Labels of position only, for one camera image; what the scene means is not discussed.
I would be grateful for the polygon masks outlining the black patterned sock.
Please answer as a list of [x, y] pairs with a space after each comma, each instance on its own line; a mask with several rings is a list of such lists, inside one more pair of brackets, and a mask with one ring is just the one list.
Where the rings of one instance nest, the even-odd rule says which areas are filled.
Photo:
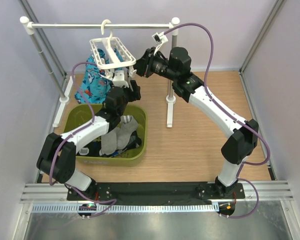
[[128, 150], [132, 150], [132, 149], [136, 149], [138, 147], [140, 147], [142, 144], [142, 140], [139, 138], [138, 134], [136, 131], [134, 131], [131, 136], [130, 136], [130, 139], [129, 139], [129, 142], [127, 144], [127, 146], [123, 149], [116, 149], [116, 151], [114, 153], [112, 153], [111, 155], [100, 155], [100, 157], [106, 157], [106, 158], [113, 158], [125, 151], [128, 151]]
[[100, 141], [92, 141], [84, 146], [76, 155], [83, 157], [99, 157], [101, 150]]

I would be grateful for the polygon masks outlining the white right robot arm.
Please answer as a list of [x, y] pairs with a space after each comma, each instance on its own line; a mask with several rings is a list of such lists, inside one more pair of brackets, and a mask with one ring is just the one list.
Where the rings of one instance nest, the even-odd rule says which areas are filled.
[[200, 109], [222, 130], [227, 138], [221, 148], [224, 164], [215, 178], [214, 188], [220, 198], [227, 198], [238, 182], [240, 166], [258, 144], [256, 134], [259, 124], [254, 119], [245, 120], [215, 97], [191, 71], [191, 62], [188, 51], [183, 47], [172, 48], [168, 58], [152, 47], [136, 61], [134, 69], [141, 77], [157, 74], [171, 80], [176, 95]]

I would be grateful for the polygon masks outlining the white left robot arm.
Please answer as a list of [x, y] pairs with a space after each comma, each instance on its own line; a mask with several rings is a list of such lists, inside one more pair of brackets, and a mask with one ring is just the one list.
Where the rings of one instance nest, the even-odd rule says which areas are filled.
[[56, 180], [77, 189], [84, 200], [94, 198], [93, 179], [76, 169], [76, 155], [94, 139], [123, 123], [127, 104], [141, 99], [140, 86], [135, 80], [130, 84], [130, 87], [112, 86], [101, 109], [93, 112], [92, 119], [83, 125], [61, 135], [52, 132], [46, 137], [36, 167], [49, 175], [51, 185], [55, 184], [52, 180]]

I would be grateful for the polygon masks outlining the white clip sock hanger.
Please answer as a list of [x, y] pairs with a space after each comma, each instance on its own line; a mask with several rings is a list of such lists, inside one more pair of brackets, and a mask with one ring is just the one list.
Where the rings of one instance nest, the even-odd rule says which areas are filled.
[[[114, 30], [110, 29], [110, 34], [107, 37], [93, 38], [89, 41], [91, 51], [93, 53], [94, 62], [97, 67], [111, 71], [104, 78], [112, 81], [116, 70], [124, 70], [127, 82], [135, 77], [137, 71], [134, 69], [136, 58], [128, 51], [122, 41], [114, 36]], [[113, 49], [117, 49], [119, 54], [123, 58], [123, 62], [120, 62], [114, 53]], [[109, 54], [112, 63], [106, 65], [102, 63], [98, 50], [103, 50]]]

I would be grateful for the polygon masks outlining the grey sock black stripes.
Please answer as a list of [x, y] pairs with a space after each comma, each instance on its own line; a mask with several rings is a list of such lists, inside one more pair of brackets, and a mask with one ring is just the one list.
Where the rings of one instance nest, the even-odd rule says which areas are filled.
[[116, 133], [117, 148], [124, 149], [130, 140], [131, 134], [137, 130], [139, 124], [132, 115], [123, 115], [120, 118], [120, 127]]

